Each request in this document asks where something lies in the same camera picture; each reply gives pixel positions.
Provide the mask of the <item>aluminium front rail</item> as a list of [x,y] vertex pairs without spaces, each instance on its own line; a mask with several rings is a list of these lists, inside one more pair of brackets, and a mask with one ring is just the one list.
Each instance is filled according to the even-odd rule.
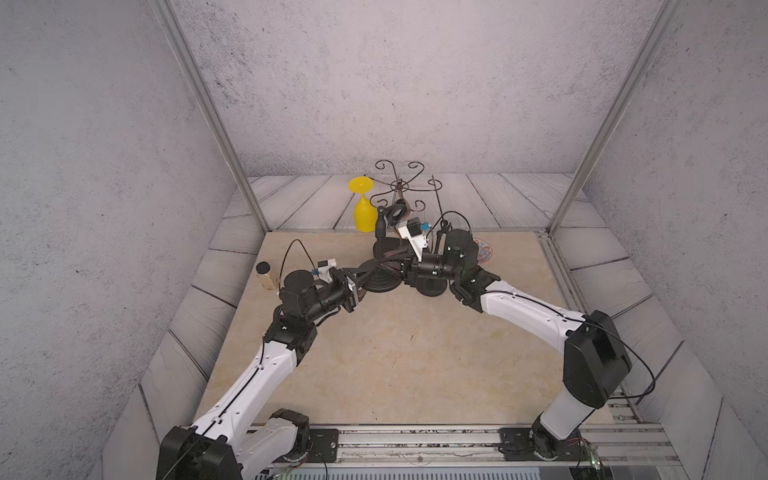
[[577,478],[603,479],[620,466],[670,467],[682,470],[680,457],[658,425],[588,425],[564,440],[541,426],[367,425],[311,428],[314,449],[301,463],[331,467],[499,467],[562,464]]

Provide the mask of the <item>yellow plastic goblet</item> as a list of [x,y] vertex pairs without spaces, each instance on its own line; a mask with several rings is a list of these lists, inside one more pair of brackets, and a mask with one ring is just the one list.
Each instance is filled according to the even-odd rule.
[[374,182],[367,176],[358,176],[348,183],[351,192],[360,196],[353,211],[355,228],[362,233],[375,230],[378,211],[373,207],[366,194],[373,188]]

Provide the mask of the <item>aluminium left corner post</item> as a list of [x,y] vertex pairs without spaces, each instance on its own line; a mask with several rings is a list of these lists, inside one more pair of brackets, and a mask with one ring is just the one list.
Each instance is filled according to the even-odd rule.
[[207,88],[196,59],[194,58],[194,54],[185,38],[172,2],[168,0],[151,0],[149,4],[164,31],[174,57],[192,90],[197,105],[216,141],[236,186],[243,197],[246,207],[254,217],[260,230],[264,233],[270,232],[271,229],[260,208],[251,184],[248,181],[234,144],[232,143],[218,109],[216,108],[210,91]]

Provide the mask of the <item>black microphone stand pole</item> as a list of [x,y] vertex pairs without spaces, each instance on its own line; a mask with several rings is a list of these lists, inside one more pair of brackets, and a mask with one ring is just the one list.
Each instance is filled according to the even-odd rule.
[[452,231],[452,223],[446,219],[441,219],[436,235],[435,253],[441,254],[444,250],[447,235]]

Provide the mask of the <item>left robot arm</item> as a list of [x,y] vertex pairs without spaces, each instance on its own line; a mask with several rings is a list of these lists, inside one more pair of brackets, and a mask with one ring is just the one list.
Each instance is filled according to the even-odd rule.
[[319,325],[359,304],[365,276],[332,267],[327,280],[307,270],[291,272],[279,291],[261,347],[227,392],[187,428],[174,427],[160,444],[159,479],[253,479],[278,459],[307,457],[309,419],[275,411],[260,428],[252,424],[278,386],[311,348]]

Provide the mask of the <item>spice jar black lid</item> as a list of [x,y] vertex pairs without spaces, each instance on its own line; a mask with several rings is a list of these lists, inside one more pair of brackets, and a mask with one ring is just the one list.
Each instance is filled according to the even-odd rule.
[[257,279],[265,290],[277,290],[278,279],[273,266],[267,261],[260,261],[255,265]]

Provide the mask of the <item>aluminium corner post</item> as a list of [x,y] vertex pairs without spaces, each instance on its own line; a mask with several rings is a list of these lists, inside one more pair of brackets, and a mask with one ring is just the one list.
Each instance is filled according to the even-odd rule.
[[185,38],[172,2],[168,0],[151,0],[149,4],[164,31],[174,57],[192,90],[197,105],[216,141],[236,186],[243,197],[246,207],[254,217],[260,230],[264,233],[270,232],[271,229],[260,208],[251,184],[248,181],[234,144],[232,143],[218,109],[216,108],[210,91],[207,88],[196,59],[194,58],[194,54]]
[[575,173],[571,177],[571,182],[546,228],[548,236],[553,237],[564,225],[565,219],[568,216],[572,205],[575,203],[579,192],[585,186],[591,173],[596,167],[612,134],[631,103],[634,93],[641,84],[647,70],[650,68],[681,4],[682,1],[680,0],[665,0],[661,3],[647,35],[631,62],[616,95],[608,107],[585,154],[579,162]]

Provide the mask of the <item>red blue patterned bowl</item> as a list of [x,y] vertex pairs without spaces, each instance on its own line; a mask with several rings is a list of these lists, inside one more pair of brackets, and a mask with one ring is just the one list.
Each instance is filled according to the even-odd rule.
[[477,261],[479,264],[487,263],[493,257],[493,249],[491,245],[483,239],[476,239],[475,243],[478,246]]

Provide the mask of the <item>dark oval stand base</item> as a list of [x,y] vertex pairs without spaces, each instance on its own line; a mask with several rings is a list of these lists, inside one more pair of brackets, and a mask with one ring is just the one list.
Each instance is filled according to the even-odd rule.
[[385,237],[376,239],[373,245],[373,255],[379,259],[388,252],[395,251],[401,247],[407,246],[408,242],[396,237]]

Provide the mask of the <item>aluminium right corner post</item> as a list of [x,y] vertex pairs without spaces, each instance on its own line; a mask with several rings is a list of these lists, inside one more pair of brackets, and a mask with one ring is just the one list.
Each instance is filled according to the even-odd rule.
[[591,173],[596,167],[612,134],[631,103],[634,93],[641,84],[647,70],[650,68],[681,4],[682,1],[680,0],[665,0],[661,3],[647,35],[631,62],[616,95],[608,107],[585,154],[579,162],[575,173],[571,177],[571,182],[546,228],[548,236],[553,237],[564,225],[565,219],[568,216],[572,205],[575,203],[579,192],[585,186]]

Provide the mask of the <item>spare black microphone pole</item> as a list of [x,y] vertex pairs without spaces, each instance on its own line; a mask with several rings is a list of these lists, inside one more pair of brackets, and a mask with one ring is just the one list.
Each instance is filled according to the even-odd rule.
[[[375,238],[383,239],[388,237],[388,232],[394,229],[403,219],[409,214],[409,207],[404,200],[396,200],[390,206],[379,206],[378,219],[375,226]],[[401,247],[395,251],[388,252],[383,257],[377,260],[382,265],[387,265],[388,269],[391,269],[393,273],[400,273],[402,270],[402,262],[405,256],[409,253],[409,243],[407,246]]]

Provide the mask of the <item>black round stand base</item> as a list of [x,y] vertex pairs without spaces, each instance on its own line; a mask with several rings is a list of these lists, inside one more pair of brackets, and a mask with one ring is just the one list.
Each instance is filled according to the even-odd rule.
[[438,297],[447,290],[448,281],[445,279],[420,277],[416,279],[415,288],[426,297]]

